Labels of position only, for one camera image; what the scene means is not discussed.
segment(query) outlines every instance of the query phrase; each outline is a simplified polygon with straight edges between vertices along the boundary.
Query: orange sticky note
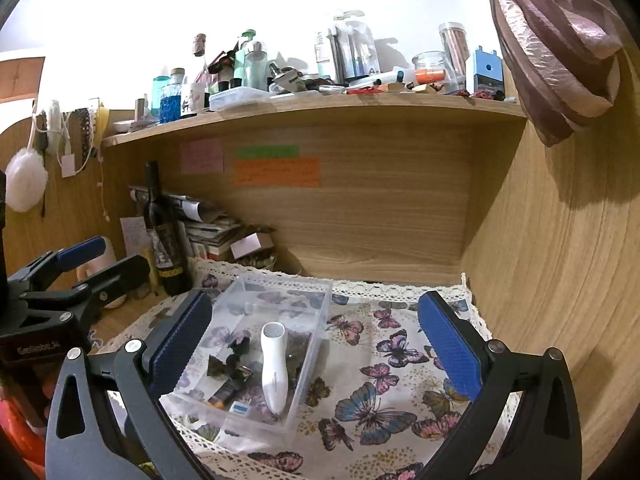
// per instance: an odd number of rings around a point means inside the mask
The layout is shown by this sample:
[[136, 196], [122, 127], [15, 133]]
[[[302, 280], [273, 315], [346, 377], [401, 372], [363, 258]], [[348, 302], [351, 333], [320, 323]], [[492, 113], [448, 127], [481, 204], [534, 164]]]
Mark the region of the orange sticky note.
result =
[[236, 186], [320, 187], [320, 159], [252, 158], [234, 161]]

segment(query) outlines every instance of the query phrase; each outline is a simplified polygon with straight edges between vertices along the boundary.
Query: wooden shelf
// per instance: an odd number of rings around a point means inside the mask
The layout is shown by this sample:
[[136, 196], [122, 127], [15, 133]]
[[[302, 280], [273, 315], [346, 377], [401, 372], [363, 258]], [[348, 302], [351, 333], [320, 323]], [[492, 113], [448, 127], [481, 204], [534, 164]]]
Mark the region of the wooden shelf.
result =
[[475, 126], [524, 121], [526, 116], [520, 105], [486, 99], [463, 98], [428, 94], [377, 94], [372, 96], [337, 95], [323, 97], [281, 98], [270, 102], [248, 104], [209, 112], [197, 117], [168, 124], [158, 124], [138, 132], [107, 137], [103, 146], [116, 146], [134, 140], [149, 139], [165, 134], [201, 130], [227, 121], [259, 118], [266, 127], [291, 126], [295, 123], [316, 124], [358, 122], [406, 122], [408, 120], [447, 126]]

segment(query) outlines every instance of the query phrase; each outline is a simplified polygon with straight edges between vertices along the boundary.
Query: fluffy white ball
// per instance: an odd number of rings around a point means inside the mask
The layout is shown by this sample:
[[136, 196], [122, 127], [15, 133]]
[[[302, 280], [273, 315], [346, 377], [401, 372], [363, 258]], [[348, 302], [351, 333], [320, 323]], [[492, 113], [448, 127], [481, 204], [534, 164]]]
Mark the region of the fluffy white ball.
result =
[[5, 173], [6, 204], [11, 209], [25, 213], [40, 201], [49, 174], [36, 150], [21, 149], [9, 161]]

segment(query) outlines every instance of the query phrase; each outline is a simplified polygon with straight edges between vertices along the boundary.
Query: white handheld device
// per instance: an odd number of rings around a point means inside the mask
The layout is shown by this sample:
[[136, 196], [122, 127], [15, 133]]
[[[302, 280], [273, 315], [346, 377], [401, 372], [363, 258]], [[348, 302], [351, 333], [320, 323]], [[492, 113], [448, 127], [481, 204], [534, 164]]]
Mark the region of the white handheld device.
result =
[[289, 377], [285, 361], [287, 351], [287, 329], [282, 323], [273, 321], [262, 327], [262, 391], [271, 413], [284, 411], [289, 392]]

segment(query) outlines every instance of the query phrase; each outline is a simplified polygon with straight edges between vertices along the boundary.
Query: wine bottle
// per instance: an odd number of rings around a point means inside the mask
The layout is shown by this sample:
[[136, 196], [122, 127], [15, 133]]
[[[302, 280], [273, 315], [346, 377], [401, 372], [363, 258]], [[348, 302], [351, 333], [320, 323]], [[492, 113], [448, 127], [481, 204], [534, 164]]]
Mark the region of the wine bottle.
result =
[[187, 259], [178, 242], [174, 210], [162, 195], [158, 163], [154, 160], [146, 164], [146, 186], [149, 188], [144, 211], [146, 230], [151, 238], [164, 291], [175, 296], [190, 290], [191, 279]]

